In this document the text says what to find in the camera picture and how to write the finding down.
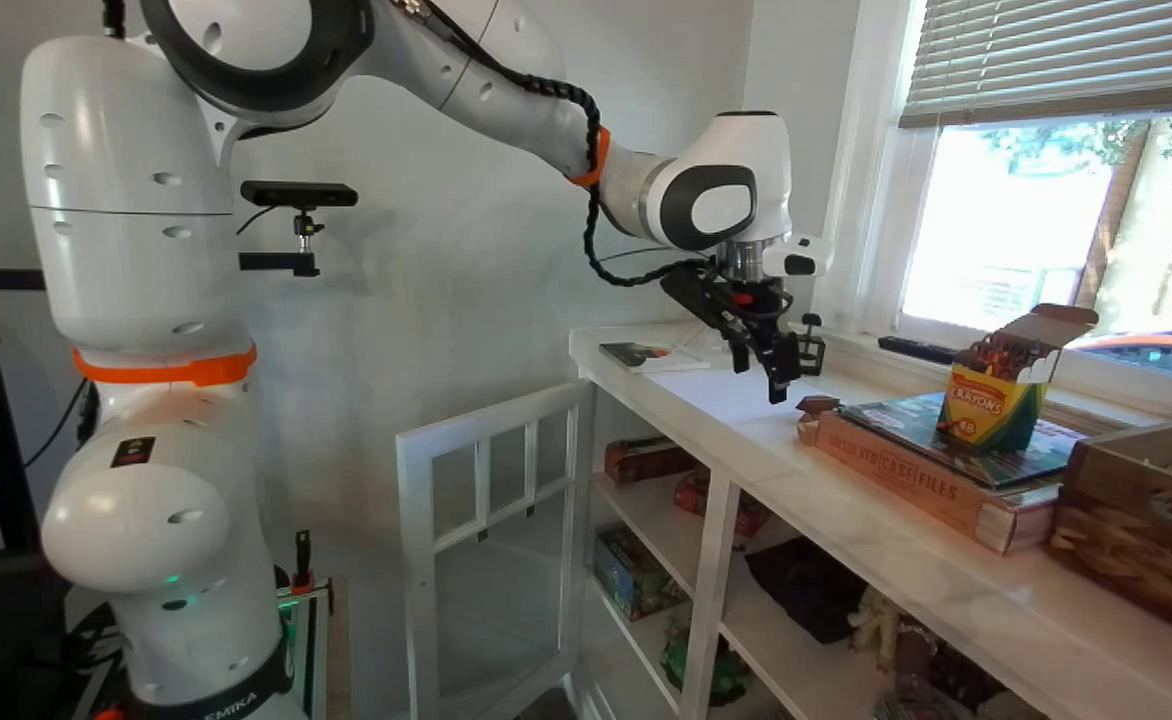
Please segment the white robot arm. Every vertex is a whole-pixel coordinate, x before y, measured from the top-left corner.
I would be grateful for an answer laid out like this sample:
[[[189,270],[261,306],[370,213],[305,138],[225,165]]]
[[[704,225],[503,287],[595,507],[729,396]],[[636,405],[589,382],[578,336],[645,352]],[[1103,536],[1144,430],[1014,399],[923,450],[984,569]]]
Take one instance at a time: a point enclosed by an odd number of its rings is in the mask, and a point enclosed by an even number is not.
[[[126,720],[305,720],[256,505],[230,150],[317,123],[351,75],[542,156],[589,221],[658,241],[670,297],[768,373],[822,369],[763,248],[793,230],[788,129],[722,110],[681,150],[612,138],[546,72],[515,0],[141,0],[141,38],[62,37],[20,72],[20,160],[56,331],[100,424],[42,517],[47,564],[119,629]]]

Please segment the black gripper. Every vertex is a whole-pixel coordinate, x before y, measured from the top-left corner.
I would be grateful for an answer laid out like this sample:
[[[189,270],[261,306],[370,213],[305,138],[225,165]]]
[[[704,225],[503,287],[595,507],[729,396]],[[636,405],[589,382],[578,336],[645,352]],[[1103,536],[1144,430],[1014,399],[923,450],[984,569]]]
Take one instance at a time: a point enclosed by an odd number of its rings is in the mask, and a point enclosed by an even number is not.
[[[808,314],[804,336],[786,327],[793,297],[782,274],[731,279],[722,262],[693,260],[674,269],[659,287],[729,338],[731,373],[748,373],[753,361],[763,362],[771,405],[788,399],[799,362],[824,361],[815,314]]]

